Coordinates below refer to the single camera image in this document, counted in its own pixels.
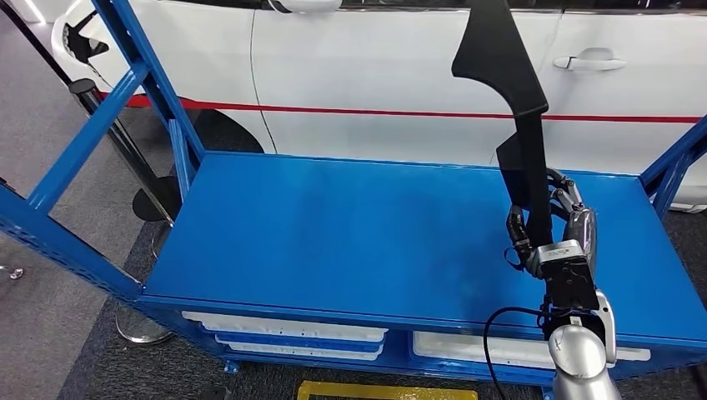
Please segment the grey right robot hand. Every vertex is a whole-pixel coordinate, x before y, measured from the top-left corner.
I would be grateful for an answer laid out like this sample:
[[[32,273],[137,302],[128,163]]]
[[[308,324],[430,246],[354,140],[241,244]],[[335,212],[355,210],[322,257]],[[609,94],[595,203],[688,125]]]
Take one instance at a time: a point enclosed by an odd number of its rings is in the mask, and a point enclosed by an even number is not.
[[[547,167],[550,209],[553,215],[563,219],[564,227],[563,240],[576,240],[582,247],[587,258],[589,274],[592,278],[595,275],[596,267],[596,216],[594,210],[586,207],[579,192],[576,182],[564,175],[560,170]],[[506,227],[509,237],[513,243],[513,249],[519,258],[519,263],[513,263],[506,259],[509,265],[519,271],[527,270],[535,278],[542,279],[539,267],[531,266],[531,247],[529,235],[525,226],[522,208],[512,205],[506,220]]]

